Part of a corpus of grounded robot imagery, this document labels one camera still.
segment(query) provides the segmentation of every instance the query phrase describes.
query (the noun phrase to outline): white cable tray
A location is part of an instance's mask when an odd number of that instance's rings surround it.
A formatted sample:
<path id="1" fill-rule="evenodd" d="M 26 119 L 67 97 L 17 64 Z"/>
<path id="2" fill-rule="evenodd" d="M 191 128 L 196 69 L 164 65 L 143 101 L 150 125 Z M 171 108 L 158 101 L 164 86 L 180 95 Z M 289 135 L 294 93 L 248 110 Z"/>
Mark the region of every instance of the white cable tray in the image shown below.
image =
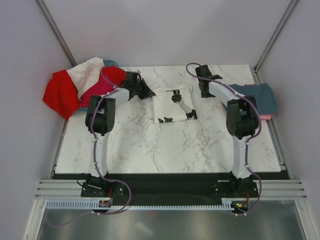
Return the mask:
<path id="1" fill-rule="evenodd" d="M 77 199 L 52 199 L 46 203 L 47 209 L 75 209 L 75 210 L 117 210 L 123 206 L 101 207 L 100 200 L 77 200 Z M 182 205 L 182 206 L 130 206 L 128 210 L 215 210 L 230 211 L 230 200 L 222 200 L 222 205 Z"/>

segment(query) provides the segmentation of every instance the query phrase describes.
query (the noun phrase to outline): metal floor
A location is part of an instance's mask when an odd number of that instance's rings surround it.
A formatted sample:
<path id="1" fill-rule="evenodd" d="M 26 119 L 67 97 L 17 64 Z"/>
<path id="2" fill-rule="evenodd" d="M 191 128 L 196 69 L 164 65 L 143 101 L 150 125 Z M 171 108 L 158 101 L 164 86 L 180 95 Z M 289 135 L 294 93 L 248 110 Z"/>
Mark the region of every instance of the metal floor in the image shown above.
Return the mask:
<path id="1" fill-rule="evenodd" d="M 49 210 L 52 224 L 85 210 Z M 64 227 L 42 223 L 39 240 L 305 240 L 292 202 L 259 202 L 248 216 L 221 211 L 128 210 L 111 216 L 89 214 Z"/>

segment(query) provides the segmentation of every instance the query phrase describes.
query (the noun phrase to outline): red cloth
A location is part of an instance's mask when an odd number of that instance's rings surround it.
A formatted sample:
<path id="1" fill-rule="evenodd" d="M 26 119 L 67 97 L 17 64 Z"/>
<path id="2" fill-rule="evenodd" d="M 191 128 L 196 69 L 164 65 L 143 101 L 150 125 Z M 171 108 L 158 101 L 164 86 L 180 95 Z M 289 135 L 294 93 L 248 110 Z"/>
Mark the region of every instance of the red cloth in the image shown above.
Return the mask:
<path id="1" fill-rule="evenodd" d="M 77 88 L 66 70 L 52 74 L 42 100 L 67 120 L 79 108 Z"/>
<path id="2" fill-rule="evenodd" d="M 267 114 L 267 115 L 260 115 L 260 119 L 261 120 L 270 120 L 272 118 L 271 114 Z"/>
<path id="3" fill-rule="evenodd" d="M 108 66 L 103 68 L 103 75 L 110 80 L 110 82 L 120 85 L 122 81 L 126 78 L 126 71 L 118 68 L 116 66 Z M 103 95 L 114 90 L 111 83 L 107 82 L 100 74 L 98 82 L 90 87 L 81 97 L 80 108 L 87 108 L 90 103 L 91 96 Z"/>

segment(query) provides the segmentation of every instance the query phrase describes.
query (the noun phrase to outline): metal frame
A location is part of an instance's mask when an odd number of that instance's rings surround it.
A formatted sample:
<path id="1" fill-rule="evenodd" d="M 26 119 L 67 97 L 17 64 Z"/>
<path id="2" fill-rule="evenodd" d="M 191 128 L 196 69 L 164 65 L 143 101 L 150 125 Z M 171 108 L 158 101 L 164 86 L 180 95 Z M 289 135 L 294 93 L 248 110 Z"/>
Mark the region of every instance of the metal frame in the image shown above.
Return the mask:
<path id="1" fill-rule="evenodd" d="M 41 180 L 36 191 L 35 199 L 72 199 L 88 200 L 91 198 L 81 197 L 82 188 L 75 180 Z M 107 198 L 94 198 L 96 200 L 108 200 Z M 243 198 L 223 198 L 224 200 L 242 201 Z M 283 200 L 307 200 L 304 187 L 300 180 L 262 180 L 262 201 L 283 201 Z"/>
<path id="2" fill-rule="evenodd" d="M 112 205 L 111 207 L 102 207 L 99 205 L 101 199 L 52 199 L 48 200 L 46 203 L 46 209 L 68 209 L 68 210 L 118 210 L 122 208 L 121 205 Z M 212 211 L 233 211 L 235 210 L 231 207 L 231 200 L 223 200 L 221 205 L 179 205 L 179 206 L 130 206 L 126 210 L 212 210 Z"/>
<path id="3" fill-rule="evenodd" d="M 62 47 L 65 55 L 68 57 L 72 66 L 76 66 L 77 62 L 75 61 L 67 43 L 65 42 L 62 34 L 60 33 L 53 17 L 51 16 L 46 4 L 43 0 L 35 0 L 40 10 L 43 13 L 44 18 L 49 24 L 53 34 L 58 40 L 60 46 Z M 274 46 L 276 40 L 278 39 L 280 33 L 282 32 L 285 24 L 293 13 L 295 7 L 299 0 L 291 0 L 289 5 L 287 6 L 284 14 L 282 15 L 274 33 L 272 34 L 266 48 L 261 54 L 257 64 L 255 67 L 251 67 L 252 76 L 254 82 L 256 84 L 262 83 L 261 78 L 259 77 L 259 69 L 263 65 L 266 57 L 270 53 L 272 47 Z M 56 166 L 56 162 L 58 159 L 58 155 L 60 152 L 60 148 L 62 145 L 64 131 L 67 125 L 67 121 L 64 122 L 63 127 L 61 129 L 61 138 L 58 142 L 56 150 L 54 152 L 53 161 L 52 161 L 52 170 L 49 175 L 49 178 L 52 178 L 54 174 L 54 169 Z M 267 125 L 270 131 L 270 135 L 272 138 L 273 145 L 275 147 L 275 151 L 279 160 L 279 164 L 281 170 L 286 169 L 286 161 L 285 154 L 283 152 L 281 141 L 278 137 L 278 131 L 274 120 L 267 121 Z M 39 187 L 36 192 L 34 204 L 32 207 L 32 211 L 29 217 L 28 225 L 25 230 L 25 234 L 23 239 L 37 239 L 37 235 L 40 230 L 41 221 L 44 215 L 44 210 L 47 204 L 47 200 L 54 199 L 64 199 L 64 200 L 74 200 L 74 201 L 83 201 L 90 200 L 91 198 L 82 198 L 81 188 L 77 184 L 75 180 L 41 180 Z M 224 198 L 224 201 L 227 200 L 241 200 L 236 198 Z M 307 199 L 306 193 L 303 188 L 303 184 L 300 180 L 262 180 L 262 201 L 283 201 L 283 200 L 293 200 L 295 201 L 299 218 L 305 233 L 307 240 L 320 240 L 320 235 L 318 232 L 318 227 L 315 224 L 315 220 L 312 214 L 312 210 L 309 205 L 309 201 Z"/>
<path id="4" fill-rule="evenodd" d="M 257 64 L 254 67 L 255 71 L 258 71 L 261 68 L 262 64 L 264 63 L 266 57 L 268 56 L 269 52 L 271 51 L 272 47 L 274 46 L 277 38 L 279 37 L 280 33 L 282 32 L 285 24 L 287 23 L 288 19 L 290 18 L 291 14 L 293 13 L 298 2 L 299 2 L 299 0 L 291 0 L 289 5 L 287 6 L 286 10 L 284 11 L 284 14 L 282 15 L 278 25 L 276 26 L 276 28 L 273 32 L 268 44 L 266 45 Z"/>
<path id="5" fill-rule="evenodd" d="M 67 56 L 70 64 L 74 67 L 77 64 L 74 56 L 72 55 L 65 39 L 63 38 L 59 28 L 57 27 L 56 22 L 54 21 L 50 11 L 47 8 L 47 5 L 43 0 L 34 0 L 35 3 L 38 5 L 39 9 L 42 12 L 43 17 L 45 18 L 46 22 L 48 23 L 49 27 L 51 28 L 52 33 L 56 37 L 58 43 L 60 44 L 62 50 L 64 51 L 65 55 Z"/>

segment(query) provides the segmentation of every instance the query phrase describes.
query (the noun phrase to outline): gray wall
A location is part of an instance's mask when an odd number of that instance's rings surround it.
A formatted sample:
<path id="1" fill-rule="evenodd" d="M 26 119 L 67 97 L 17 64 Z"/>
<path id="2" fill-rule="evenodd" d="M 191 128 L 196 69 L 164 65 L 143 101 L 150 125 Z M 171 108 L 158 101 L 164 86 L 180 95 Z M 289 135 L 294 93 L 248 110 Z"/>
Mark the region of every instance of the gray wall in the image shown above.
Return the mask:
<path id="1" fill-rule="evenodd" d="M 70 64 L 33 0 L 0 1 L 0 239 L 23 236 L 62 118 L 42 96 Z"/>
<path id="2" fill-rule="evenodd" d="M 277 128 L 293 175 L 302 179 L 320 223 L 320 1 L 302 0 L 261 76 L 275 91 Z"/>
<path id="3" fill-rule="evenodd" d="M 44 0 L 75 60 L 257 63 L 290 0 Z"/>
<path id="4" fill-rule="evenodd" d="M 85 211 L 52 209 L 48 219 L 65 223 Z M 45 240 L 305 240 L 297 215 L 294 201 L 261 201 L 241 218 L 211 210 L 130 210 L 42 229 Z"/>

